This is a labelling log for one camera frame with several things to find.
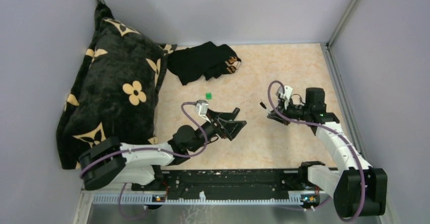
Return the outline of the white pen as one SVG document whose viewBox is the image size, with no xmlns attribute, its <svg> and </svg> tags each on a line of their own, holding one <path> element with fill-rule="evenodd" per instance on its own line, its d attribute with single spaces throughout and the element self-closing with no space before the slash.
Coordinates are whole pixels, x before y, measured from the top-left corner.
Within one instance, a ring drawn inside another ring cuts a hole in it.
<svg viewBox="0 0 430 224">
<path fill-rule="evenodd" d="M 265 103 L 260 102 L 260 103 L 259 103 L 259 105 L 260 105 L 264 110 L 266 110 L 266 111 L 270 111 L 270 110 L 267 108 L 267 106 L 266 106 L 266 104 L 265 104 Z"/>
</svg>

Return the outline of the black green highlighter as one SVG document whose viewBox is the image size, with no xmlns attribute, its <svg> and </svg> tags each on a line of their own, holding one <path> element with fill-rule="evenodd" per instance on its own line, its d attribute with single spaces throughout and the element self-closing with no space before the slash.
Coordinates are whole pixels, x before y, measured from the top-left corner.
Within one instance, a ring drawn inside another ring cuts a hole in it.
<svg viewBox="0 0 430 224">
<path fill-rule="evenodd" d="M 236 118 L 239 113 L 240 113 L 240 109 L 237 107 L 232 111 L 232 115 L 234 118 Z"/>
</svg>

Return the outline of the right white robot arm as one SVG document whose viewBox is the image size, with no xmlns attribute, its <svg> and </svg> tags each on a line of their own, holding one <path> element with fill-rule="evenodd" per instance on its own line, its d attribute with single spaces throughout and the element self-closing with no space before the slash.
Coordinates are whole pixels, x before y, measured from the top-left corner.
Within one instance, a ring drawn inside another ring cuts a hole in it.
<svg viewBox="0 0 430 224">
<path fill-rule="evenodd" d="M 387 174 L 363 158 L 344 133 L 338 117 L 327 111 L 324 89 L 307 88 L 305 101 L 300 104 L 295 104 L 292 96 L 292 87 L 280 86 L 276 91 L 278 105 L 269 102 L 273 110 L 268 118 L 285 125 L 296 123 L 310 127 L 338 170 L 334 173 L 323 163 L 305 162 L 297 176 L 298 185 L 305 190 L 317 186 L 325 191 L 333 199 L 336 213 L 342 219 L 383 215 Z"/>
</svg>

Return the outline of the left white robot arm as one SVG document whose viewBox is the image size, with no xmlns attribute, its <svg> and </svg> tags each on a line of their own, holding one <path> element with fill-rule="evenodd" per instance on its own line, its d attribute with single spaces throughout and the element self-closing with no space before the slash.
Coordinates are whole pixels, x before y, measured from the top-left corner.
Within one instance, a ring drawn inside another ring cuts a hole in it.
<svg viewBox="0 0 430 224">
<path fill-rule="evenodd" d="M 163 182 L 161 166 L 179 165 L 218 139 L 233 140 L 247 125 L 237 121 L 239 113 L 208 110 L 208 120 L 194 129 L 182 125 L 172 139 L 155 145 L 133 145 L 110 137 L 79 156 L 84 189 L 99 190 L 111 183 L 132 183 L 157 190 Z"/>
</svg>

